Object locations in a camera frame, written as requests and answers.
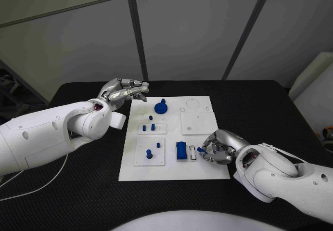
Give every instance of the robotic hand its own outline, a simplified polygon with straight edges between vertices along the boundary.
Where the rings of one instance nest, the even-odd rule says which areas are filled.
[[[333,169],[307,163],[292,154],[262,143],[249,143],[232,132],[216,130],[203,143],[212,143],[213,154],[200,152],[203,159],[229,164],[236,158],[233,178],[249,193],[269,203],[279,197],[307,215],[333,224]],[[292,164],[281,155],[302,161]]]
[[[147,101],[148,83],[114,79],[96,99],[46,109],[0,126],[0,176],[37,167],[99,139],[108,127],[121,129],[117,110],[127,100]]]

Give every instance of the blue object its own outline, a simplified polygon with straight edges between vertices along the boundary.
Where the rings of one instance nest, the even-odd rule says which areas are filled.
[[[166,100],[164,99],[161,99],[161,102],[155,104],[154,112],[157,114],[164,114],[167,112],[167,105],[166,105]]]
[[[177,160],[186,160],[187,159],[186,143],[184,142],[177,142],[176,147],[177,147]]]
[[[207,152],[202,148],[199,148],[199,147],[197,147],[196,151],[197,152],[204,152],[207,154]]]
[[[153,158],[153,154],[151,154],[151,150],[147,150],[147,158],[151,159]]]

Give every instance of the white wall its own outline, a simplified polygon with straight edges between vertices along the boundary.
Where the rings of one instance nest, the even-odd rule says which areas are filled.
[[[93,1],[95,0],[1,0],[0,24]]]
[[[0,28],[0,59],[49,101],[67,82],[142,80],[128,1]]]
[[[266,0],[228,80],[292,82],[321,51],[333,51],[333,1]]]
[[[150,80],[220,80],[256,0],[137,0]]]

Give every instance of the black tablecloth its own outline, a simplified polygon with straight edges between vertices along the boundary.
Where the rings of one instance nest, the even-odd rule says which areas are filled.
[[[50,107],[95,98],[104,84],[62,85]],[[277,82],[150,82],[147,97],[204,95],[210,96],[219,128],[252,144],[272,144],[308,162],[333,167],[333,158]],[[117,112],[128,117],[129,102]],[[127,122],[122,130],[111,128],[99,140],[69,154],[46,188],[0,202],[1,230],[109,230],[144,215],[184,209],[235,214],[288,230],[320,222],[278,198],[269,204],[261,202],[233,178],[118,182],[125,133]],[[37,189],[55,176],[63,160],[24,171],[1,187],[1,198]]]

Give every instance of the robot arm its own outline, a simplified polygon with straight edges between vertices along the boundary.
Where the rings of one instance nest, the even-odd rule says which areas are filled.
[[[217,144],[219,148],[223,147],[223,156],[236,157],[233,177],[261,201],[269,203],[279,197],[304,214],[333,224],[331,168],[310,164],[305,161],[301,164],[292,164],[279,153],[297,158],[294,155],[265,143],[246,145],[242,140],[239,144],[238,136],[223,130],[217,130],[209,136],[203,143],[204,150],[210,142],[213,145]],[[207,156],[215,161],[215,155],[219,153],[216,151],[215,154],[203,152],[200,154],[204,159]]]
[[[125,100],[147,101],[147,92],[148,83],[114,79],[96,99],[11,119],[0,126],[0,176],[52,162],[99,139],[108,127],[121,129],[125,116],[114,110]]]

